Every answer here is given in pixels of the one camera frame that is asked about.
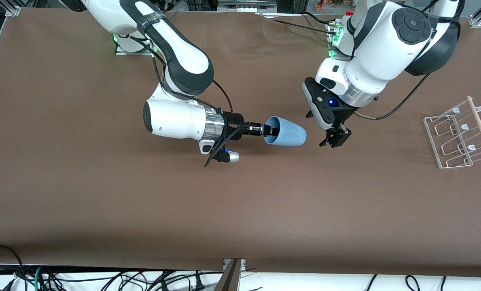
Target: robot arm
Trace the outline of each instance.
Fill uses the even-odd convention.
[[[100,25],[118,35],[121,48],[133,52],[144,49],[133,36],[145,38],[161,53],[163,79],[144,104],[144,124],[150,133],[198,140],[201,153],[220,162],[239,160],[238,153],[226,149],[228,140],[239,140],[242,135],[278,138],[281,128],[277,125],[244,122],[241,114],[198,103],[199,94],[213,82],[211,60],[149,0],[62,1],[74,11],[82,11],[83,4]],[[305,138],[285,145],[299,146],[304,142]]]
[[[327,131],[320,146],[342,145],[351,134],[344,122],[354,111],[368,105],[404,70],[414,76],[438,70],[456,45],[457,28],[451,23],[391,1],[364,3],[342,19],[338,38],[333,40],[334,46],[350,51],[351,60],[325,59],[316,78],[307,78],[302,86],[311,109],[307,117],[314,116]],[[441,0],[431,10],[455,15],[461,5]],[[359,9],[368,6],[366,13]],[[344,31],[352,20],[355,27]]]

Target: power cord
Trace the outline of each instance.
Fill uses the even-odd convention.
[[[361,118],[365,118],[365,119],[369,119],[369,120],[382,120],[384,118],[388,118],[390,117],[392,114],[394,114],[395,112],[397,112],[397,110],[399,110],[403,105],[404,103],[406,103],[406,101],[411,98],[411,96],[413,94],[415,94],[416,90],[418,88],[420,88],[420,86],[422,85],[422,83],[431,75],[431,73],[425,75],[418,84],[416,84],[415,88],[413,88],[413,90],[411,90],[411,92],[409,94],[407,94],[407,96],[404,98],[404,100],[399,103],[399,105],[397,105],[397,107],[395,107],[392,111],[390,111],[388,114],[385,114],[383,116],[380,116],[380,117],[375,117],[375,116],[368,116],[368,115],[364,115],[364,114],[361,114],[359,113],[357,110],[354,111],[354,114],[361,117]]]
[[[307,12],[307,11],[303,11],[303,12],[301,12],[300,14],[302,14],[302,15],[309,15],[310,17],[312,17],[312,19],[314,19],[314,20],[316,20],[317,22],[322,23],[322,24],[328,24],[329,22],[332,21],[332,20],[323,21],[323,20],[319,19],[318,17],[316,17],[316,15],[313,15],[312,13]]]
[[[410,278],[412,278],[413,281],[415,282],[415,284],[416,284],[416,290],[413,289],[413,288],[411,287],[411,285],[409,284],[409,279],[410,279]],[[404,280],[405,280],[405,285],[406,285],[411,291],[420,291],[420,285],[418,285],[418,281],[416,280],[416,278],[415,278],[414,276],[407,275],[407,276],[404,278]]]
[[[311,31],[317,31],[317,32],[322,32],[322,33],[326,33],[326,34],[330,34],[330,35],[336,35],[336,33],[333,32],[333,31],[319,30],[317,28],[303,26],[303,25],[299,25],[299,24],[295,24],[295,23],[291,23],[291,22],[287,22],[287,21],[281,21],[281,20],[277,20],[277,19],[271,19],[271,20],[276,21],[276,22],[280,22],[280,23],[283,23],[283,24],[288,24],[288,25],[292,25],[292,26],[296,26],[296,27],[305,28],[305,29],[311,30]]]
[[[21,260],[21,258],[18,256],[18,254],[11,248],[11,247],[7,247],[6,245],[0,245],[0,249],[5,249],[5,250],[8,250],[9,252],[11,252],[13,254],[13,256],[15,257],[15,259],[17,260],[17,262],[19,263],[19,267],[21,269],[21,273],[22,275],[26,278],[26,272],[24,271],[24,265],[23,265],[23,261]],[[25,282],[24,284],[24,290],[25,291],[28,291],[28,284]]]
[[[205,288],[203,282],[201,281],[201,276],[199,271],[195,271],[195,291],[201,291]]]
[[[447,276],[444,276],[442,278],[442,284],[440,284],[440,291],[443,291],[443,286],[445,285],[445,280],[447,279]]]
[[[221,271],[212,271],[212,272],[203,272],[203,273],[198,273],[199,275],[208,275],[208,274],[222,274],[223,272]],[[183,276],[183,275],[179,275],[179,276],[175,276],[175,277],[172,277],[172,278],[166,278],[166,280],[171,280],[171,279],[174,279],[174,278],[177,278],[177,277],[181,277],[181,278],[178,278],[176,280],[171,280],[170,282],[166,282],[167,285],[170,285],[174,282],[178,282],[180,280],[185,280],[187,278],[190,278],[190,277],[195,277],[197,276],[198,274],[191,274],[191,275],[186,275],[186,276]],[[147,289],[146,291],[150,291],[155,285],[152,285],[151,288]],[[155,289],[155,291],[159,291],[162,289],[162,286],[159,287],[158,289]]]
[[[439,0],[432,0],[431,3],[429,3],[429,5],[427,5],[424,9],[422,9],[422,12],[426,12],[429,9],[431,9],[431,7],[433,7],[433,5],[436,4],[436,2],[438,2],[438,1]]]
[[[370,291],[370,288],[375,280],[375,278],[377,278],[377,275],[373,275],[372,278],[370,279],[370,282],[368,283],[368,287],[366,287],[366,290],[365,291]]]
[[[11,291],[14,281],[15,279],[12,279],[3,289],[1,289],[1,291]]]
[[[140,287],[140,289],[142,289],[142,291],[144,291],[144,288],[143,286],[141,286],[140,284],[136,283],[136,282],[133,282],[133,280],[135,279],[135,277],[139,276],[139,275],[143,275],[143,272],[138,272],[136,275],[134,276],[127,276],[127,275],[122,275],[120,276],[120,278],[122,279],[122,282],[120,283],[120,286],[118,287],[118,291],[123,291],[123,288],[128,284],[128,283],[131,283],[133,285],[136,285],[138,287]]]
[[[230,140],[231,138],[233,138],[233,136],[234,136],[235,134],[237,134],[237,133],[240,131],[241,128],[242,128],[242,127],[240,127],[240,126],[237,125],[237,128],[236,128],[232,133],[230,133],[226,139],[222,140],[222,142],[220,142],[220,143],[219,143],[219,141],[217,141],[218,147],[214,147],[214,148],[213,148],[213,152],[212,152],[212,153],[210,154],[210,156],[208,157],[208,160],[206,161],[205,167],[208,166],[208,164],[211,162],[211,160],[213,159],[213,157],[218,154],[218,152],[220,151],[220,149],[222,149],[222,147],[224,147],[224,145],[225,145],[227,142],[229,142],[229,140]]]

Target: cable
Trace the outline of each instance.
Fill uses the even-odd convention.
[[[440,285],[440,291],[443,291],[443,286],[445,285],[445,280],[447,279],[447,276],[444,276],[442,278],[442,284]]]
[[[302,15],[309,15],[310,17],[312,17],[312,19],[314,19],[314,20],[316,20],[317,22],[322,23],[322,24],[328,24],[328,23],[331,21],[331,20],[329,20],[329,21],[323,21],[323,20],[317,18],[316,15],[313,15],[312,13],[307,12],[307,11],[303,11],[303,12],[301,12],[300,14],[302,14]]]
[[[157,52],[155,52],[150,46],[147,46],[141,39],[133,37],[133,36],[130,36],[129,38],[134,40],[135,42],[138,42],[139,44],[141,44],[150,53],[152,53],[152,55],[154,55],[157,59],[159,59],[159,61],[161,62],[161,64],[163,64],[163,66],[166,66],[165,61],[161,58],[161,56],[158,55]]]
[[[35,271],[35,276],[34,276],[35,291],[39,291],[39,284],[37,283],[37,280],[39,279],[39,272],[41,271],[41,268],[42,266],[38,267],[37,271]]]
[[[12,279],[1,291],[11,291],[15,279]]]
[[[355,55],[355,45],[352,48],[352,55],[350,55],[350,61],[354,58],[354,55]]]
[[[143,286],[141,286],[140,284],[136,283],[136,282],[132,282],[132,280],[134,279],[134,277],[138,276],[139,274],[141,274],[142,272],[138,272],[136,275],[132,276],[132,277],[129,277],[127,275],[122,275],[120,276],[120,278],[122,279],[122,282],[120,283],[120,286],[118,287],[118,291],[123,291],[123,288],[128,284],[128,283],[131,283],[133,285],[136,285],[138,287],[140,287],[140,289],[142,289],[142,291],[144,291],[144,288]]]
[[[228,135],[228,137],[224,140],[222,140],[222,142],[218,145],[218,147],[214,147],[213,149],[213,152],[210,154],[210,156],[208,157],[208,160],[206,161],[206,164],[205,164],[205,167],[208,166],[208,164],[211,162],[211,160],[213,159],[213,157],[215,155],[217,155],[217,153],[220,151],[220,149],[222,149],[222,147],[224,147],[224,145],[231,139],[233,138],[233,136],[238,133],[240,131],[241,127],[240,126],[237,126],[237,128],[230,134]]]
[[[283,23],[283,24],[289,24],[289,25],[292,25],[292,26],[305,28],[305,29],[311,30],[311,31],[317,31],[317,32],[322,32],[322,33],[326,33],[326,34],[330,34],[330,35],[336,35],[336,33],[333,32],[333,31],[319,30],[319,29],[317,29],[317,28],[312,28],[312,27],[303,26],[303,25],[294,24],[294,23],[291,23],[291,22],[286,22],[286,21],[281,21],[281,20],[276,20],[276,19],[271,19],[271,20],[272,20],[272,21],[276,21],[276,22],[280,22],[280,23]]]
[[[411,287],[411,285],[409,284],[409,278],[412,278],[413,281],[415,282],[415,284],[416,284],[416,290],[413,289],[413,288]],[[405,285],[406,285],[411,291],[420,291],[420,285],[418,285],[418,281],[416,280],[415,277],[413,277],[413,276],[411,276],[411,275],[407,275],[407,276],[404,278],[404,280],[405,280]]]
[[[163,282],[165,280],[165,278],[167,278],[168,276],[170,276],[172,273],[174,273],[174,271],[163,271],[163,273],[161,274],[161,276],[159,276],[156,280],[154,280],[154,282],[152,282],[152,284],[150,285],[149,288],[146,289],[146,291],[151,291],[152,289],[154,289],[154,287]]]
[[[68,280],[68,279],[59,279],[57,280],[62,281],[62,282],[90,282],[94,280],[110,280],[112,277],[105,277],[105,278],[91,278],[91,279],[81,279],[81,280]]]
[[[222,86],[220,86],[220,84],[217,83],[217,81],[213,80],[213,83],[214,83],[215,85],[217,85],[217,87],[222,91],[222,94],[224,94],[224,96],[226,97],[226,100],[228,101],[229,111],[231,111],[231,113],[233,113],[233,105],[231,105],[231,100],[229,100],[228,94],[226,93],[226,91],[224,91],[224,89],[222,88]]]
[[[422,9],[422,12],[426,12],[429,9],[431,9],[431,7],[433,7],[433,5],[436,4],[436,2],[438,2],[438,1],[439,0],[432,0],[431,3],[429,3],[429,5],[427,5],[424,9]]]
[[[203,282],[201,281],[201,276],[199,271],[195,271],[195,291],[201,291],[205,288]]]
[[[380,117],[375,117],[375,116],[368,116],[368,115],[364,115],[364,114],[360,114],[357,110],[354,111],[354,114],[361,117],[361,118],[365,118],[365,119],[370,119],[370,120],[381,120],[381,119],[384,119],[384,118],[388,118],[390,117],[390,115],[394,114],[395,112],[397,112],[397,110],[399,110],[403,105],[404,103],[406,103],[406,101],[411,98],[411,96],[416,92],[416,90],[418,88],[420,88],[420,86],[422,85],[422,83],[431,75],[431,73],[425,75],[418,84],[416,84],[415,88],[413,88],[413,90],[411,90],[411,92],[409,94],[407,94],[407,96],[404,98],[404,100],[399,103],[399,105],[397,105],[397,107],[395,107],[392,111],[390,111],[388,114],[385,114],[383,116],[380,116]]]
[[[370,291],[370,288],[371,288],[375,278],[377,278],[377,274],[373,275],[372,278],[370,279],[370,282],[368,283],[368,287],[366,287],[366,291]]]
[[[116,280],[119,276],[122,276],[122,274],[125,273],[125,272],[120,272],[118,273],[116,276],[112,277],[103,287],[102,289],[100,289],[100,291],[106,291],[109,286],[111,286],[111,284],[113,283],[114,280]]]
[[[0,245],[0,248],[8,250],[15,256],[15,259],[19,263],[19,267],[21,267],[21,272],[23,273],[23,276],[26,277],[26,273],[24,272],[24,268],[23,268],[23,262],[21,258],[18,256],[18,254],[11,247],[7,247],[6,245]],[[24,282],[24,290],[28,291],[28,284],[26,282]]]
[[[200,273],[199,275],[222,274],[222,273],[224,273],[224,272],[215,271],[215,272],[204,272],[204,273]],[[177,280],[172,280],[172,281],[170,281],[170,282],[167,282],[166,284],[167,284],[167,285],[170,285],[170,284],[172,284],[172,283],[174,283],[174,282],[177,282],[178,280],[184,280],[184,279],[186,279],[186,278],[195,277],[195,276],[196,276],[196,274],[191,274],[191,275],[183,276],[182,278],[178,278]],[[162,287],[159,287],[158,289],[155,289],[154,291],[159,291],[159,290],[161,290],[161,288],[162,288]]]

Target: black cable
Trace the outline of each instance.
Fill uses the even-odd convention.
[[[336,33],[333,32],[333,31],[319,30],[319,29],[317,29],[317,28],[312,28],[312,27],[303,26],[303,25],[294,24],[294,23],[291,23],[291,22],[286,22],[286,21],[281,21],[281,20],[276,20],[276,19],[271,19],[271,20],[272,20],[272,21],[276,21],[276,22],[280,22],[280,23],[283,23],[283,24],[289,24],[289,25],[292,25],[292,26],[305,28],[305,29],[311,30],[311,31],[317,31],[317,32],[322,32],[322,33],[326,33],[326,34],[330,34],[330,35],[336,35]]]
[[[194,4],[194,3],[190,3],[190,2],[188,2],[187,0],[183,0],[183,2],[187,3],[188,5],[193,5],[193,6],[195,6],[196,9],[197,9],[197,6],[203,5],[203,1],[201,1],[201,3],[195,3],[195,4]]]
[[[390,115],[394,114],[395,112],[397,112],[397,110],[399,110],[403,105],[404,103],[406,103],[407,100],[409,100],[409,98],[411,98],[411,96],[413,94],[415,94],[416,90],[418,88],[420,88],[420,86],[422,86],[422,83],[431,75],[431,73],[425,75],[421,80],[420,82],[418,82],[418,84],[416,84],[415,88],[413,88],[413,90],[411,90],[411,92],[409,94],[407,94],[407,96],[404,98],[404,100],[399,103],[399,105],[397,105],[397,107],[395,107],[392,111],[390,111],[388,114],[385,114],[383,116],[380,116],[380,117],[377,117],[375,118],[375,120],[381,120],[381,119],[384,119],[384,118],[388,118],[390,117]]]
[[[422,12],[426,12],[429,9],[431,9],[431,7],[433,7],[433,5],[436,4],[436,2],[438,2],[438,1],[439,0],[432,0],[431,3],[429,3],[429,5],[427,5],[424,9],[422,9]]]
[[[201,281],[201,276],[199,271],[195,271],[195,291],[201,291],[205,288],[203,282]]]
[[[24,272],[24,267],[23,267],[23,261],[18,256],[18,254],[11,247],[7,247],[6,245],[0,245],[0,248],[8,250],[9,252],[11,252],[15,256],[15,259],[19,263],[19,267],[21,267],[21,272],[23,273],[23,276],[26,278],[26,273]],[[26,283],[26,281],[24,282],[24,290],[28,291],[28,284]]]
[[[445,280],[447,279],[447,276],[444,276],[442,278],[442,284],[440,285],[440,291],[443,291],[443,286],[445,285]]]
[[[222,272],[222,271],[213,271],[213,272],[200,273],[200,275],[222,274],[222,273],[224,273],[224,272]],[[174,283],[174,282],[177,282],[177,281],[179,281],[179,280],[184,280],[184,279],[186,279],[186,278],[195,277],[195,276],[196,276],[196,274],[191,274],[191,275],[183,276],[182,278],[178,278],[177,280],[172,280],[172,281],[170,281],[170,282],[167,282],[167,285],[170,285],[170,284],[172,284],[172,283]]]
[[[1,291],[11,291],[15,279],[12,279]]]
[[[222,88],[222,86],[220,86],[220,84],[217,83],[217,81],[213,80],[213,83],[214,83],[215,85],[217,85],[217,87],[222,91],[222,94],[224,94],[224,96],[226,97],[226,100],[228,101],[229,111],[231,111],[231,113],[233,113],[233,105],[231,105],[231,100],[229,99],[228,94],[227,94],[226,91]]]
[[[57,281],[57,280],[53,280],[53,284],[55,285],[55,288],[58,290],[58,291],[67,291],[66,289],[64,289],[64,285],[62,285],[61,282]]]
[[[142,277],[144,278],[145,280],[145,289],[148,288],[148,280],[146,279],[145,275],[142,273]]]
[[[116,280],[119,276],[122,276],[122,274],[125,273],[125,272],[120,272],[118,273],[116,276],[112,277],[103,287],[102,289],[100,289],[100,291],[106,291],[109,286],[111,286],[111,284],[113,283],[114,280]]]
[[[409,284],[409,278],[412,278],[413,281],[415,282],[415,284],[416,284],[416,290],[413,289],[413,288],[411,287],[411,285]],[[405,280],[405,285],[406,285],[411,291],[420,291],[420,285],[418,285],[418,281],[416,280],[415,277],[413,277],[413,276],[411,276],[411,275],[407,275],[407,276],[404,278],[404,280]]]
[[[210,156],[208,157],[208,160],[206,161],[205,167],[208,166],[208,164],[211,162],[211,160],[213,159],[213,157],[218,154],[218,152],[220,151],[220,149],[222,149],[222,147],[224,147],[224,145],[225,145],[231,138],[233,138],[233,136],[234,136],[236,133],[238,133],[238,132],[240,131],[240,129],[241,129],[241,127],[238,126],[230,135],[228,135],[228,137],[227,137],[226,139],[222,140],[221,143],[219,143],[219,142],[217,141],[218,147],[214,147],[213,152],[210,154]]]
[[[377,274],[373,275],[372,278],[370,279],[370,282],[368,283],[368,287],[366,287],[366,291],[370,291],[370,288],[371,288],[375,278],[377,278]]]
[[[141,286],[140,284],[138,284],[136,282],[132,282],[133,278],[125,275],[127,280],[124,280],[123,277],[124,277],[124,275],[120,276],[120,278],[122,279],[122,282],[120,282],[120,286],[118,287],[118,291],[123,291],[123,288],[129,283],[140,287],[140,289],[142,289],[142,291],[144,291],[143,286]]]
[[[312,19],[314,19],[314,20],[316,20],[317,22],[322,23],[322,24],[328,24],[328,23],[331,21],[331,20],[329,20],[329,21],[323,21],[323,20],[317,18],[316,15],[313,15],[312,13],[307,12],[307,11],[303,11],[303,12],[301,12],[300,14],[302,14],[302,15],[309,15],[310,17],[312,17]]]
[[[157,277],[157,279],[154,280],[150,287],[147,288],[145,291],[151,291],[152,289],[154,289],[155,286],[157,286],[157,284],[161,283],[163,280],[165,280],[166,277],[170,276],[172,273],[174,273],[174,271],[163,271],[161,276]]]
[[[112,277],[105,277],[105,278],[91,278],[91,279],[81,279],[81,280],[68,280],[68,279],[62,279],[62,278],[57,278],[57,280],[62,281],[62,282],[90,282],[94,280],[110,280]]]
[[[458,8],[456,9],[456,13],[453,17],[453,19],[457,19],[457,18],[460,18],[460,16],[462,15],[463,11],[464,11],[464,7],[465,7],[465,0],[459,0],[458,2]]]
[[[164,59],[162,59],[161,56],[158,55],[157,52],[155,52],[150,46],[147,46],[141,39],[133,37],[133,36],[130,36],[129,38],[134,40],[135,42],[138,42],[139,44],[141,44],[150,53],[152,53],[152,55],[154,55],[157,59],[159,59],[159,61],[161,62],[161,64],[163,64],[163,66],[166,66]]]
[[[388,118],[390,117],[392,114],[394,114],[395,112],[397,112],[397,110],[399,110],[403,105],[404,103],[406,103],[407,100],[409,100],[409,98],[411,98],[411,96],[416,92],[416,90],[418,88],[420,88],[420,86],[422,85],[422,83],[431,75],[431,73],[425,75],[421,80],[420,82],[418,82],[418,84],[416,84],[415,88],[413,88],[413,90],[411,90],[411,92],[409,94],[407,94],[407,96],[404,98],[404,100],[399,103],[399,105],[397,105],[397,107],[395,107],[392,111],[390,111],[388,114],[385,114],[383,116],[380,116],[380,117],[375,117],[375,116],[367,116],[367,115],[364,115],[364,114],[360,114],[357,110],[354,111],[354,114],[361,117],[361,118],[366,118],[366,119],[370,119],[370,120],[382,120],[384,118]]]
[[[352,48],[352,55],[350,55],[350,61],[354,58],[355,55],[355,44],[354,47]]]

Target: table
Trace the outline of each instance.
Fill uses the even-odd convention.
[[[313,20],[290,18],[320,28]],[[250,13],[177,13],[246,120],[307,130],[299,148],[245,137],[238,164],[194,140],[149,134],[149,57],[113,54],[89,13],[26,9],[0,37],[0,243],[27,264],[481,276],[481,164],[440,170],[422,118],[481,105],[481,31],[463,21],[453,58],[396,114],[350,118],[320,148],[300,85],[327,56],[321,33]],[[420,77],[401,74],[361,111],[390,111]],[[201,98],[226,106],[211,86]],[[0,253],[0,262],[13,263]]]

